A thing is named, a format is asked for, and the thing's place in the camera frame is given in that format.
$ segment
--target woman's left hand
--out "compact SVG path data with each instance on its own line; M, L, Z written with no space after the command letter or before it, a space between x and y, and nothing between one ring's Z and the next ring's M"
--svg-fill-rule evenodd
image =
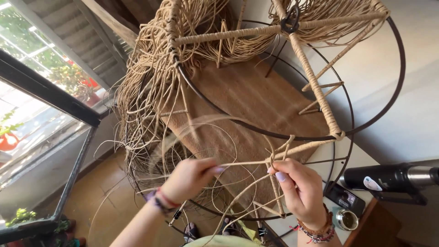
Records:
M174 203L183 203L196 196L215 174L223 170L214 158L182 160L161 187L161 193Z

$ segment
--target hand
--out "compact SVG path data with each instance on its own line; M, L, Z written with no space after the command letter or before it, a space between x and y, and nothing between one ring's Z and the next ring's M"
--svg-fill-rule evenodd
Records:
M296 160L273 162L268 173L275 174L285 195L287 208L311 230L320 230L326 224L323 207L322 177Z
M214 158L182 160L161 187L161 193L174 203L182 203L196 196L215 174L223 170Z

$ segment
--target sticker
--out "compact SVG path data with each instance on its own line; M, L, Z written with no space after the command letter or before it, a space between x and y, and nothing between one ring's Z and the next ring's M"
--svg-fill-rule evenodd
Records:
M363 180L364 186L371 190L383 191L381 187L370 177L365 177Z

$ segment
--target woman's right hand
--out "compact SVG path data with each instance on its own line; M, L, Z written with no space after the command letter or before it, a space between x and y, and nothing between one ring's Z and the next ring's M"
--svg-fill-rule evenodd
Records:
M288 210L307 228L323 228L326 225L326 210L323 206L322 177L293 159L275 161L273 167L278 172L270 167L268 173L274 174L279 181Z

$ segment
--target woven mat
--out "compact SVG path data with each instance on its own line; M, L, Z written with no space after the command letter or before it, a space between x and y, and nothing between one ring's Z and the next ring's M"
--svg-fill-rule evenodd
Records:
M232 116L247 119L262 129L287 135L310 137L327 135L329 130L321 113L298 115L298 112L311 101L274 71L264 78L269 66L265 62L256 66L259 61L259 58L254 58L247 62L223 65L220 69L216 68L214 62L204 61L202 71L193 81L198 89L221 109ZM186 90L186 97L192 119L217 114L190 88ZM164 112L169 112L170 106L166 107ZM184 107L180 98L174 110L181 109ZM168 117L162 119L165 122L168 121ZM186 124L186 114L174 115L169 121L169 128L178 134ZM196 130L196 138L194 138L195 135L188 134L181 139L197 158L216 157L220 163L229 163L233 162L236 155L236 162L258 161L270 156L266 150L270 147L261 134L247 130L230 120L220 120L212 124L218 127L202 125ZM275 145L274 148L285 143L285 140L270 139ZM290 148L303 143L292 142ZM294 154L291 158L305 162L314 151L315 149L309 149ZM236 196L255 180L250 173L258 179L266 175L266 166L229 167L219 181L226 185L243 180L240 183L226 186L229 192ZM253 197L260 203L267 203L274 199L270 179L259 182L257 188L249 189L240 198L239 203L247 208ZM260 214L263 217L265 212L260 210Z

